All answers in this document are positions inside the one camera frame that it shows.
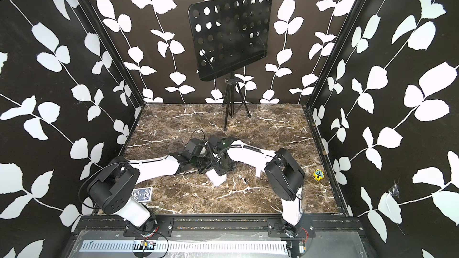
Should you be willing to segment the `white digital alarm clock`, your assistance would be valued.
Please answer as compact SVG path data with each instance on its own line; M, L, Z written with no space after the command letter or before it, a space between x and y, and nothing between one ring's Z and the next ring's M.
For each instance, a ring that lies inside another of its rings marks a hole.
M217 174L215 169L208 171L206 175L214 186L220 186L227 180L226 174L223 174L220 176L219 174Z

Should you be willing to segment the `white battery cover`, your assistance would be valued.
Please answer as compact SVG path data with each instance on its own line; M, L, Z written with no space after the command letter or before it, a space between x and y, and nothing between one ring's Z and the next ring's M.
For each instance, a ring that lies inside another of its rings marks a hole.
M261 172L262 172L261 168L260 168L260 167L256 167L255 176L256 176L257 178L260 178Z

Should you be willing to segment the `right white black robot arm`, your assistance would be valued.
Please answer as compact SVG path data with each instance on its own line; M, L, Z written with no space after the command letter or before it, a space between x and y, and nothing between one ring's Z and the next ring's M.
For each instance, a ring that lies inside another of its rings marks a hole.
M254 167L256 177L265 173L272 190L282 201L283 220L291 226L299 224L303 214L301 192L306 174L287 149L259 149L228 137L216 146L208 143L206 158L212 167L206 175L215 186L227 180L227 172L237 162Z

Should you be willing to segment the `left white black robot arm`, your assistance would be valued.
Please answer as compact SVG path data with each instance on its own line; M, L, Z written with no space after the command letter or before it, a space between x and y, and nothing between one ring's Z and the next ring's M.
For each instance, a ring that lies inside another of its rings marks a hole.
M197 168L208 154L206 142L191 139L177 152L160 158L130 161L114 158L88 180L87 193L106 215L117 215L136 228L151 227L153 215L146 206L131 197L135 186L146 180L174 176Z

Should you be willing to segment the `blue playing card deck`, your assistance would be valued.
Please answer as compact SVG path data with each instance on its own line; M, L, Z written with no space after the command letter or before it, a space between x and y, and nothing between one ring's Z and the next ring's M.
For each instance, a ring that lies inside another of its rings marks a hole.
M147 203L152 200L152 187L136 188L131 193L131 197L139 203Z

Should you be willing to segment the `small yellow cap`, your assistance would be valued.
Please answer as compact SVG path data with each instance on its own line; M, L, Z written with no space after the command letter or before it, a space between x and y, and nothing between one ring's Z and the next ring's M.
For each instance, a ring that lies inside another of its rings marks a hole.
M314 180L321 181L322 179L324 179L325 174L322 170L317 169L314 171L313 177L314 177Z

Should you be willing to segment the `black perforated music stand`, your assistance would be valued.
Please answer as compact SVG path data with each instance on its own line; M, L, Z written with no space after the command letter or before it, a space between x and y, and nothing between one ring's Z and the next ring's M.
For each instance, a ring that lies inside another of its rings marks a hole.
M225 118L247 109L242 79L235 72L267 56L273 0L210 0L188 7L188 20L199 79L210 82L225 77Z

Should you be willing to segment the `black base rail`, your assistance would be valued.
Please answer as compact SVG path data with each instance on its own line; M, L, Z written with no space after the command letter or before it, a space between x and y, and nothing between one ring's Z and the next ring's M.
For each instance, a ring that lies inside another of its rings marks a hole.
M265 231L269 237L314 238L319 232L364 234L358 218L342 214L303 214L296 225L275 214L155 215L159 233L170 237L177 231Z

